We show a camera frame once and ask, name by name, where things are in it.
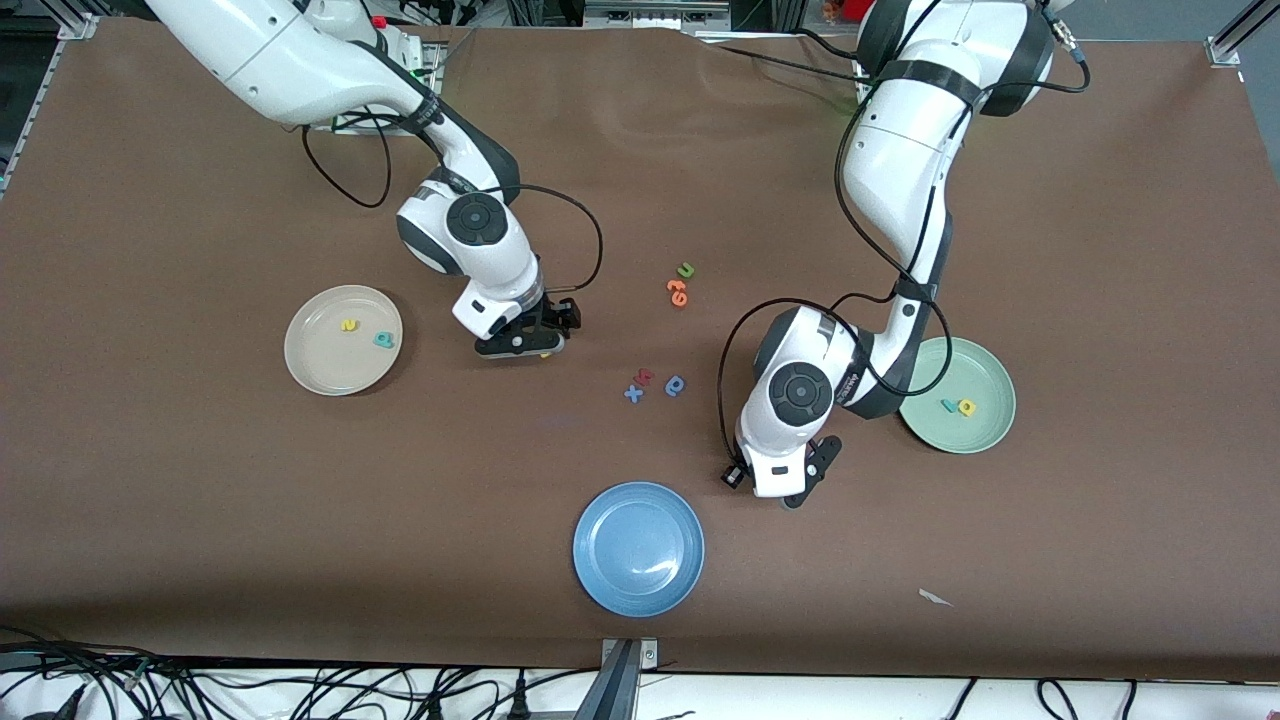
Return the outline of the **blue plate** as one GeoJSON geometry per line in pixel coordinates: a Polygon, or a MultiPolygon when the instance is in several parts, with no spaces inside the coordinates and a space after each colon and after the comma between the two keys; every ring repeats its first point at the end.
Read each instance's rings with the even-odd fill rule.
{"type": "Polygon", "coordinates": [[[602,491],[573,532],[573,570],[588,596],[622,618],[655,618],[696,588],[707,548],[690,503],[667,486],[632,480],[602,491]]]}

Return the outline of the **beige brown plate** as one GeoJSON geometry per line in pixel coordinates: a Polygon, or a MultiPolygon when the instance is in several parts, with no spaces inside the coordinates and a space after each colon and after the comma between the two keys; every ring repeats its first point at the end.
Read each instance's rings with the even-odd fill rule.
{"type": "Polygon", "coordinates": [[[375,386],[396,364],[403,322],[389,296],[362,284],[343,284],[312,296],[291,319],[283,354],[294,380],[323,396],[356,395],[375,386]],[[340,322],[355,318],[358,331],[343,333],[340,322]],[[396,348],[378,347],[378,332],[396,334],[396,348]]]}

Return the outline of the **green plate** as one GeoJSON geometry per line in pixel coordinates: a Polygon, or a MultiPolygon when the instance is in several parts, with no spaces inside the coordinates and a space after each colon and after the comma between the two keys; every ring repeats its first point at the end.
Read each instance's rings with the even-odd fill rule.
{"type": "Polygon", "coordinates": [[[916,391],[938,383],[923,395],[901,402],[899,415],[927,445],[948,454],[978,454],[995,447],[1012,427],[1016,392],[1004,364],[987,348],[961,338],[937,337],[922,342],[911,379],[916,391]],[[973,416],[947,413],[941,404],[970,398],[973,416]]]}

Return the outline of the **dark aluminium pole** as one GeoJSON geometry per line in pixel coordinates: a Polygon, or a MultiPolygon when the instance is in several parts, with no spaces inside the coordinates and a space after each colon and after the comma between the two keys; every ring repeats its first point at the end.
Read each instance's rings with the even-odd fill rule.
{"type": "Polygon", "coordinates": [[[634,720],[645,652],[640,639],[612,639],[573,720],[634,720]]]}

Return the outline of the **grey metal equipment box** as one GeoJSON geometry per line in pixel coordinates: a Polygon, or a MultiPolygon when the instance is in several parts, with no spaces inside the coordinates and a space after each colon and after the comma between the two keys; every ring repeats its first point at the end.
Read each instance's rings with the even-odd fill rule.
{"type": "Polygon", "coordinates": [[[584,0],[582,27],[730,32],[728,0],[584,0]]]}

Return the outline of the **brown table cover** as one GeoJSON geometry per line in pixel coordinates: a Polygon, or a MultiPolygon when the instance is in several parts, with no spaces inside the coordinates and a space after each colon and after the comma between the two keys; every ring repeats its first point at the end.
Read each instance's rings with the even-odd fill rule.
{"type": "Polygon", "coordinates": [[[463,281],[399,241],[417,140],[367,211],[161,26],[69,44],[0,200],[0,623],[256,659],[588,667],[649,635],[680,671],[1280,680],[1280,183],[1198,44],[1089,44],[1087,92],[972,126],[940,305],[1012,375],[1012,429],[959,456],[836,411],[788,511],[721,480],[717,365],[760,301],[893,282],[832,187],[849,88],[669,29],[461,38],[451,105],[605,232],[547,360],[477,357],[463,281]],[[316,395],[285,331],[343,284],[404,338],[371,388],[316,395]],[[573,570],[580,515],[632,480],[705,537],[655,618],[573,570]]]}

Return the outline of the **silver pole bracket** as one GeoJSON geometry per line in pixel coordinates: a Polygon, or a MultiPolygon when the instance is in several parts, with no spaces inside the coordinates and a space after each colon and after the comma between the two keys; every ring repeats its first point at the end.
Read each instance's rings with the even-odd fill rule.
{"type": "MultiPolygon", "coordinates": [[[[605,638],[602,642],[602,665],[604,665],[613,648],[621,642],[621,638],[605,638]]],[[[659,664],[658,639],[637,638],[635,644],[639,647],[639,666],[641,671],[646,673],[657,670],[659,664]]]]}

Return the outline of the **aluminium frame profile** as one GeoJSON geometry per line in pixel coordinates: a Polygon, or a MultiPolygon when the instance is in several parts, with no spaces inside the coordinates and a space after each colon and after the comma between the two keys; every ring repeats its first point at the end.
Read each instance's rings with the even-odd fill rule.
{"type": "Polygon", "coordinates": [[[1216,33],[1204,41],[1213,67],[1240,64],[1240,49],[1271,20],[1280,18],[1280,0],[1247,0],[1245,5],[1216,33]]]}
{"type": "Polygon", "coordinates": [[[81,0],[0,0],[0,199],[67,45],[96,31],[95,8],[81,0]]]}

